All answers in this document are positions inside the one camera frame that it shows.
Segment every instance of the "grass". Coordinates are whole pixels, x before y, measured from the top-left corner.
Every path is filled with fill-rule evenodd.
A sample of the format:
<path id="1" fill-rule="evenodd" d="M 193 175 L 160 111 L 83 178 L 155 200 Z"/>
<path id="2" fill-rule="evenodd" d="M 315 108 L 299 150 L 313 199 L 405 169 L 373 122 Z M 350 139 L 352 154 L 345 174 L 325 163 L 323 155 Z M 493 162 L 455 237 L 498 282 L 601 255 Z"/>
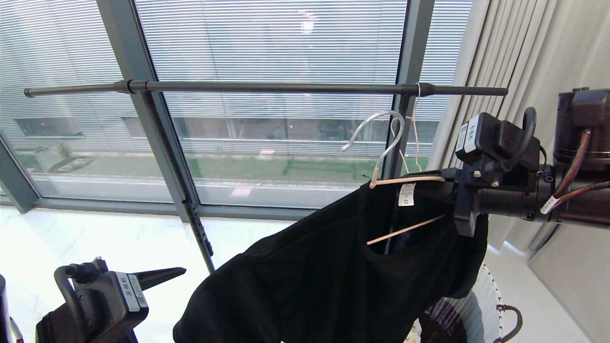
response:
<path id="1" fill-rule="evenodd" d="M 23 167 L 31 168 L 33 172 L 45 172 L 42 165 L 56 163 L 55 159 L 52 159 L 52 162 L 45 162 L 33 154 L 18 153 L 17 158 Z M 417 170 L 413 159 L 409 158 L 407 162 L 411 171 Z M 420 158 L 422 167 L 425 168 L 427 162 L 427 158 Z M 375 166 L 375 160 L 349 160 L 337 159 L 337 157 L 258 159 L 235 156 L 187 156 L 187 163 L 194 178 L 287 182 L 362 183 L 368 180 L 363 175 L 370 176 Z M 95 161 L 90 165 L 62 175 L 161 177 L 161 172 L 152 156 L 95 156 Z"/>

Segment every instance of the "curtain fold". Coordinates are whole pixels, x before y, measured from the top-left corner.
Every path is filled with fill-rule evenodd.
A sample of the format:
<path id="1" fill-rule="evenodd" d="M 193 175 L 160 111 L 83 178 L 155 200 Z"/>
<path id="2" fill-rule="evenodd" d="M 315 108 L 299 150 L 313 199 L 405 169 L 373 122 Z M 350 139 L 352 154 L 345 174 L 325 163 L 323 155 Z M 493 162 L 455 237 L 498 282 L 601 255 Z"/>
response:
<path id="1" fill-rule="evenodd" d="M 523 111 L 538 112 L 536 137 L 552 161 L 557 94 L 574 87 L 608 87 L 601 57 L 590 55 L 605 35 L 610 2 L 604 0 L 480 1 L 473 5 L 456 65 L 454 84 L 507 87 L 505 97 L 452 96 L 434 139 L 428 168 L 460 166 L 454 147 L 460 125 L 480 112 L 520 125 Z M 589 66 L 597 66 L 591 71 Z M 489 244 L 508 241 L 538 249 L 555 225 L 491 216 Z"/>

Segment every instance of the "white label sticker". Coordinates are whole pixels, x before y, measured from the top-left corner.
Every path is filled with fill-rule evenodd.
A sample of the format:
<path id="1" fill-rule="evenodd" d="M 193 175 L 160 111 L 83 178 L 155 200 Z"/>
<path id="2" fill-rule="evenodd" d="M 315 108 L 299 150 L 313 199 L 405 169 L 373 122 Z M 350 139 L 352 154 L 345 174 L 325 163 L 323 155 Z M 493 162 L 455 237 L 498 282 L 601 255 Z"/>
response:
<path id="1" fill-rule="evenodd" d="M 134 288 L 135 298 L 138 300 L 138 304 L 140 304 L 140 307 L 148 307 L 146 299 L 144 298 L 144 293 L 142 292 L 142 288 L 140 287 L 138 277 L 133 274 L 129 274 L 129 281 L 131 281 L 131 286 Z"/>
<path id="2" fill-rule="evenodd" d="M 551 197 L 547 200 L 547 203 L 545 203 L 540 209 L 540 213 L 547 214 L 553 208 L 553 206 L 555 206 L 557 201 L 558 199 L 551 195 Z"/>
<path id="3" fill-rule="evenodd" d="M 476 150 L 475 138 L 478 126 L 479 115 L 476 115 L 468 122 L 468 131 L 466 132 L 466 140 L 464 142 L 464 151 L 466 153 Z"/>
<path id="4" fill-rule="evenodd" d="M 120 272 L 115 272 L 115 274 L 117 275 L 118 283 L 121 285 L 121 291 L 123 291 L 127 309 L 129 312 L 139 312 L 140 307 L 138 305 L 138 300 L 135 298 L 134 289 L 131 288 L 131 283 L 129 283 L 127 274 Z"/>
<path id="5" fill-rule="evenodd" d="M 415 193 L 415 184 L 403 184 L 400 187 L 400 193 L 398 193 L 398 205 L 399 206 L 413 206 L 413 194 Z"/>
<path id="6" fill-rule="evenodd" d="M 461 128 L 459 128 L 459 136 L 457 137 L 457 145 L 456 152 L 464 149 L 464 140 L 466 139 L 466 131 L 468 131 L 468 123 L 464 123 Z"/>

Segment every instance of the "black shirt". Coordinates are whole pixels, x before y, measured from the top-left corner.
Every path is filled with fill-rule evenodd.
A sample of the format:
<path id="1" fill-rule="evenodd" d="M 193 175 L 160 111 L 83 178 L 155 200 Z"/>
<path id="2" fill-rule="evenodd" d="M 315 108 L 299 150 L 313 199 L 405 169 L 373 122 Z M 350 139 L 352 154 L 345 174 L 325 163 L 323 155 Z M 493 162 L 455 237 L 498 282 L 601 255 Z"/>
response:
<path id="1" fill-rule="evenodd" d="M 397 207 L 400 187 L 364 184 L 232 258 L 197 287 L 174 340 L 402 343 L 426 308 L 473 286 L 487 217 L 458 236 L 451 205 L 416 193 L 415 206 Z M 396 236 L 388 255 L 385 242 L 366 244 L 440 214 Z"/>

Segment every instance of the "brown handle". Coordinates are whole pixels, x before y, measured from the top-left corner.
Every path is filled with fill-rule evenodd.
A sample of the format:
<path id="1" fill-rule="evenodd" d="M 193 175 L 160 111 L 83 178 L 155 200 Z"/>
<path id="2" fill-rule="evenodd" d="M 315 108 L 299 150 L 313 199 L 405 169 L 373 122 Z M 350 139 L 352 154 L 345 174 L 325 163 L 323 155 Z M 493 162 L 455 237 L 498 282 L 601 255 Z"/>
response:
<path id="1" fill-rule="evenodd" d="M 507 333 L 504 337 L 500 337 L 500 338 L 496 338 L 496 340 L 493 343 L 504 343 L 507 342 L 508 340 L 512 339 L 513 337 L 515 337 L 517 335 L 517 333 L 519 333 L 519 331 L 521 330 L 521 327 L 523 326 L 523 316 L 521 315 L 521 311 L 519 311 L 519 309 L 517 309 L 515 306 L 511 306 L 511 305 L 498 305 L 496 306 L 496 309 L 498 311 L 515 311 L 515 313 L 517 314 L 517 325 L 515 326 L 514 329 L 512 329 L 511 332 Z"/>

